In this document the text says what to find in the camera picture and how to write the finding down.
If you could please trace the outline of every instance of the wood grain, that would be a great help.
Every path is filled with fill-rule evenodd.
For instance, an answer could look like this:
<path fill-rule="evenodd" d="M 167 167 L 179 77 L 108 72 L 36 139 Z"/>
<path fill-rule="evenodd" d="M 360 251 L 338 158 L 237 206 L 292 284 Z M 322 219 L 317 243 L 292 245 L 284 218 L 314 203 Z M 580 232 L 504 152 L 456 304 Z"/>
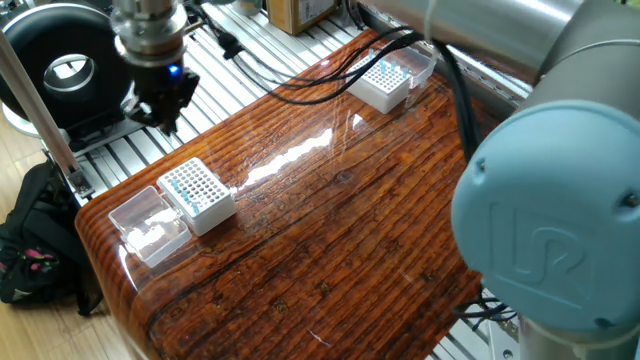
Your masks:
<path fill-rule="evenodd" d="M 238 213 L 150 269 L 108 213 L 192 157 Z M 76 226 L 111 311 L 150 358 L 424 359 L 479 280 L 449 222 L 463 170 L 439 76 L 418 106 L 388 115 L 349 94 L 314 107 L 263 98 L 90 202 Z"/>

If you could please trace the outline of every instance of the black bag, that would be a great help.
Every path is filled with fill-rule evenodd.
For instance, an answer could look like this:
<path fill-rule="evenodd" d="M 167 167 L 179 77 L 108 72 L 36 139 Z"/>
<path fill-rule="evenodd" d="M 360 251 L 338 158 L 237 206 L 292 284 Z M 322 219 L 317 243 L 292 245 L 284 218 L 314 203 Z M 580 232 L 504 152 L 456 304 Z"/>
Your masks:
<path fill-rule="evenodd" d="M 7 304 L 48 303 L 75 294 L 79 314 L 90 304 L 83 274 L 91 264 L 75 230 L 73 195 L 50 162 L 25 175 L 16 206 L 0 225 L 0 300 Z"/>

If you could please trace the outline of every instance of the metal pole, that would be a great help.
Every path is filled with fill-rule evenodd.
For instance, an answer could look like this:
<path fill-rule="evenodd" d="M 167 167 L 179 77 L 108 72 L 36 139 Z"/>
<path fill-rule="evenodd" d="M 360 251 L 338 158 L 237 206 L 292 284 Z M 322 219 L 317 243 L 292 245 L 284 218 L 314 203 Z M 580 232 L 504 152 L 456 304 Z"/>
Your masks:
<path fill-rule="evenodd" d="M 38 94 L 20 59 L 2 31 L 0 31 L 0 75 L 2 75 L 27 117 L 35 126 L 53 160 L 58 164 L 62 173 L 69 179 L 75 190 L 82 197 L 87 197 L 93 193 L 91 185 L 82 174 L 80 165 L 64 141 L 44 101 L 42 101 L 40 94 Z"/>

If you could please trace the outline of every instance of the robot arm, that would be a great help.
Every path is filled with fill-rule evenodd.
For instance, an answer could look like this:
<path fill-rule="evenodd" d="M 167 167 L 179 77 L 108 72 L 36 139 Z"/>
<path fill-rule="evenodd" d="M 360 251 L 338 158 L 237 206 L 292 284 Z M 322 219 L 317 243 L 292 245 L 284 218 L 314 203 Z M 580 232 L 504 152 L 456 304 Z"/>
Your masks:
<path fill-rule="evenodd" d="M 185 8 L 178 0 L 114 0 L 113 6 L 116 48 L 134 81 L 135 96 L 124 104 L 124 113 L 169 134 L 199 81 L 182 61 Z"/>

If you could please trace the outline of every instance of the cardboard box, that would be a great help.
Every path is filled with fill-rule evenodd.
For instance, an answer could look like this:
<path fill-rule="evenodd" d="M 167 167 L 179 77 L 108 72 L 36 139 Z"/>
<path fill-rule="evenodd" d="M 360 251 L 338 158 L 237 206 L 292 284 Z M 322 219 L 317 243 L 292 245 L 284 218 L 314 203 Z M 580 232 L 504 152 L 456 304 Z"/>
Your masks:
<path fill-rule="evenodd" d="M 329 16 L 337 5 L 337 0 L 267 0 L 267 12 L 273 25 L 297 35 Z"/>

